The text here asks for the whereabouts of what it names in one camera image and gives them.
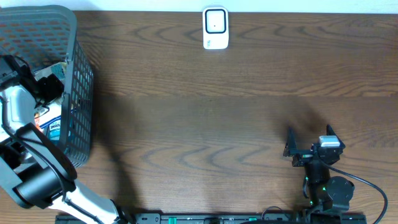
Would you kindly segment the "teal mouthwash bottle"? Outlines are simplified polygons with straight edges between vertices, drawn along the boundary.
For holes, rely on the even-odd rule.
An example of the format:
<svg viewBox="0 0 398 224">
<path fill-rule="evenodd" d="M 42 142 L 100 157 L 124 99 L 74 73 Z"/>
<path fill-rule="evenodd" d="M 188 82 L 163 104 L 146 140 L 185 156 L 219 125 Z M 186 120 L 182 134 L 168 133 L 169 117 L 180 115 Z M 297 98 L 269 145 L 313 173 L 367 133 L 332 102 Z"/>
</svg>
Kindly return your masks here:
<svg viewBox="0 0 398 224">
<path fill-rule="evenodd" d="M 55 145 L 58 144 L 60 139 L 61 113 L 62 104 L 58 100 L 47 106 L 38 108 L 34 113 L 36 127 Z"/>
</svg>

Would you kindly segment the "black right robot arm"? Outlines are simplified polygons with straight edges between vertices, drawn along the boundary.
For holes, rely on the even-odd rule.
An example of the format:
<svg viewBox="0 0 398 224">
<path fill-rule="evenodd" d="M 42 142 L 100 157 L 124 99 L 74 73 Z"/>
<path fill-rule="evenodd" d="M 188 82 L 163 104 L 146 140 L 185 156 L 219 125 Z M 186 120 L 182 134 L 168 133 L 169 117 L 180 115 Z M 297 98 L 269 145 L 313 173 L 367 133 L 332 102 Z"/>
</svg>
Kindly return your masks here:
<svg viewBox="0 0 398 224">
<path fill-rule="evenodd" d="M 330 125 L 310 149 L 299 149 L 293 129 L 288 129 L 283 156 L 291 157 L 294 167 L 305 169 L 303 194 L 310 200 L 310 207 L 303 210 L 302 218 L 308 223 L 315 217 L 336 221 L 349 210 L 354 184 L 344 177 L 330 175 L 331 166 L 339 161 L 344 148 Z"/>
</svg>

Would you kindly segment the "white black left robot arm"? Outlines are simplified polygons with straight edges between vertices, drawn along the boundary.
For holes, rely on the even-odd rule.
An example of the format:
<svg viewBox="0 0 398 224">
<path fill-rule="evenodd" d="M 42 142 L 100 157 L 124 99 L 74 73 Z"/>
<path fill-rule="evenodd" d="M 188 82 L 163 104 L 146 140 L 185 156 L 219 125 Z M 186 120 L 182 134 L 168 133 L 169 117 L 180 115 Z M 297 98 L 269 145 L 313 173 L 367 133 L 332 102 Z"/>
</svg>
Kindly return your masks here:
<svg viewBox="0 0 398 224">
<path fill-rule="evenodd" d="M 68 157 L 36 127 L 35 114 L 63 90 L 56 75 L 37 80 L 24 59 L 1 56 L 1 188 L 22 208 L 60 210 L 84 223 L 135 223 L 82 184 Z"/>
</svg>

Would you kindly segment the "cream snack bag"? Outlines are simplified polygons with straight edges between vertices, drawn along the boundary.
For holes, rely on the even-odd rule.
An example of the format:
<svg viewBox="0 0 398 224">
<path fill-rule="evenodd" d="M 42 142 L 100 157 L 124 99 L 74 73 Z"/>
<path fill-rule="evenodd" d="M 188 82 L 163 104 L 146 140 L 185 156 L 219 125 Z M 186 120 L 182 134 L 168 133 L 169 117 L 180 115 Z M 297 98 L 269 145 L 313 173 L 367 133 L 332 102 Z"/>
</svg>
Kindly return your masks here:
<svg viewBox="0 0 398 224">
<path fill-rule="evenodd" d="M 34 73 L 34 78 L 43 84 L 60 86 L 65 84 L 67 64 L 58 62 Z"/>
</svg>

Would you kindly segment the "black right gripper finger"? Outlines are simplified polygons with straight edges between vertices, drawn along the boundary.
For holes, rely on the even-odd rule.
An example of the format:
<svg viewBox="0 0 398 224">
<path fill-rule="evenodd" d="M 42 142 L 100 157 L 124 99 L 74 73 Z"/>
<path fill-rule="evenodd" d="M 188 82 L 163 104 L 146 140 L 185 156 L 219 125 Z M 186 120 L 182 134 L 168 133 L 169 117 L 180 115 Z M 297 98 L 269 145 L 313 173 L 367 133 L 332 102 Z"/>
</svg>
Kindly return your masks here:
<svg viewBox="0 0 398 224">
<path fill-rule="evenodd" d="M 292 157 L 296 154 L 296 152 L 297 152 L 297 145 L 295 141 L 294 131 L 292 128 L 288 128 L 287 141 L 283 151 L 283 156 Z"/>
<path fill-rule="evenodd" d="M 338 142 L 340 143 L 339 148 L 344 149 L 346 145 L 343 143 L 343 141 L 338 137 L 338 135 L 334 132 L 333 128 L 331 127 L 330 124 L 326 126 L 326 135 L 327 136 L 334 136 Z"/>
</svg>

